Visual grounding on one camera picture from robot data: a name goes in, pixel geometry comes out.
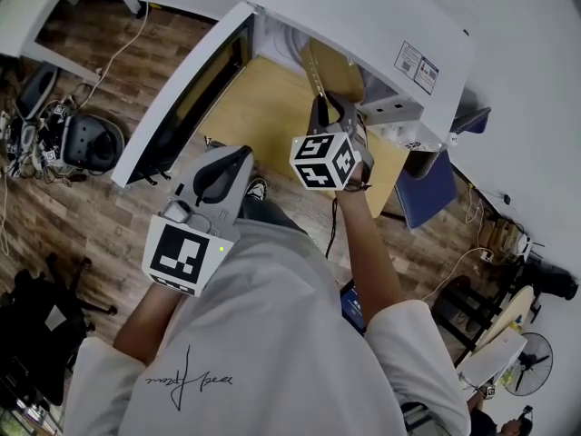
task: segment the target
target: white t-shirt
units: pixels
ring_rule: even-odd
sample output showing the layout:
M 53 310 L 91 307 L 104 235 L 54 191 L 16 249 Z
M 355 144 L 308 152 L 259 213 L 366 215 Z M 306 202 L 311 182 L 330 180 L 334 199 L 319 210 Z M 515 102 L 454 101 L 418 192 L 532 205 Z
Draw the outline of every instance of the white t-shirt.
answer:
M 326 260 L 305 234 L 237 223 L 233 247 L 199 299 L 176 310 L 146 368 L 84 341 L 64 434 L 406 434 L 400 404 L 425 404 L 452 436 L 468 407 L 428 306 L 379 312 L 365 338 L 341 316 Z

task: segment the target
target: desk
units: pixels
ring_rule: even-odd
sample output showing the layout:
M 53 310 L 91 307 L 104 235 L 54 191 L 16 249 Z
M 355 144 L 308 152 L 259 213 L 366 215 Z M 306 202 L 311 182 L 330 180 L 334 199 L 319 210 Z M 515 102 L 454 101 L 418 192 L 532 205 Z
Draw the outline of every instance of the desk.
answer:
M 39 45 L 35 39 L 59 0 L 0 0 L 0 53 L 18 57 L 25 55 L 96 84 L 99 75 L 79 64 Z M 129 9 L 138 13 L 138 0 L 124 0 Z
M 210 111 L 200 132 L 223 144 L 246 144 L 259 162 L 299 181 L 289 164 L 291 144 L 293 137 L 307 132 L 312 100 L 305 76 L 258 57 L 250 60 Z M 369 134 L 369 149 L 375 165 L 365 194 L 371 214 L 377 217 L 409 152 L 373 134 Z
M 522 318 L 522 323 L 524 323 L 534 300 L 535 290 L 532 286 L 525 286 L 520 291 L 518 291 L 517 294 L 510 300 L 507 307 L 494 320 L 492 326 L 490 326 L 490 328 L 488 328 L 484 335 L 480 338 L 474 353 L 478 352 L 485 345 L 495 339 L 512 322 L 516 321 L 519 316 Z
M 458 377 L 460 374 L 463 376 L 460 383 L 464 399 L 467 401 L 476 392 L 472 386 L 479 388 L 490 379 L 494 379 L 492 383 L 496 385 L 505 371 L 518 360 L 526 345 L 525 337 L 507 327 L 486 346 L 482 346 L 479 352 L 464 360 L 456 368 Z

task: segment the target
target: person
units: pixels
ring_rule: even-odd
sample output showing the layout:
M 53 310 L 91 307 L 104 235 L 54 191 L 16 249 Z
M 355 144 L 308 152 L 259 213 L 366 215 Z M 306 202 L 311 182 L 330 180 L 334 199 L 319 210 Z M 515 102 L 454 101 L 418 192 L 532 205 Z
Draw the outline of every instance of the person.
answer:
M 468 435 L 444 342 L 428 306 L 405 300 L 365 193 L 337 192 L 365 337 L 325 258 L 265 193 L 251 182 L 241 238 L 199 298 L 153 284 L 113 347 L 84 341 L 64 433 L 404 436 L 400 406 L 419 402 Z
M 470 436 L 528 436 L 533 430 L 533 422 L 524 416 L 518 420 L 507 421 L 500 433 L 497 433 L 497 425 L 494 421 L 482 411 L 486 393 L 483 388 L 478 389 L 468 401 L 468 411 L 470 412 L 470 421 L 472 431 Z

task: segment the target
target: label sticker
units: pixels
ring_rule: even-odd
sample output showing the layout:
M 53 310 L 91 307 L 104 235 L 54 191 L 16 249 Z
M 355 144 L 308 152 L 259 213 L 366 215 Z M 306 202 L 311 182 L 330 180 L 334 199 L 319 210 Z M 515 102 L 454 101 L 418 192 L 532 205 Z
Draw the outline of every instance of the label sticker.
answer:
M 438 79 L 438 73 L 437 67 L 430 63 L 425 56 L 422 56 L 414 81 L 428 94 L 432 95 L 434 85 L 436 85 L 436 80 Z
M 421 53 L 407 42 L 404 42 L 401 46 L 401 50 L 399 50 L 399 55 L 398 59 L 396 60 L 395 67 L 398 68 L 409 79 L 413 80 L 416 71 L 418 71 L 418 66 L 421 60 Z

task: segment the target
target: electric fan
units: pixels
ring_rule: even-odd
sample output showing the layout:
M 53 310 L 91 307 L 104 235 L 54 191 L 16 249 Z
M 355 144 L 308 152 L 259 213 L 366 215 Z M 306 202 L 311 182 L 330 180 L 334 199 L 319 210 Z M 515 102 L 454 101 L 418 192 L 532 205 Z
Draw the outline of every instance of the electric fan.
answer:
M 536 332 L 525 332 L 523 337 L 527 345 L 514 365 L 513 381 L 506 386 L 508 392 L 521 397 L 538 391 L 553 369 L 551 344 Z

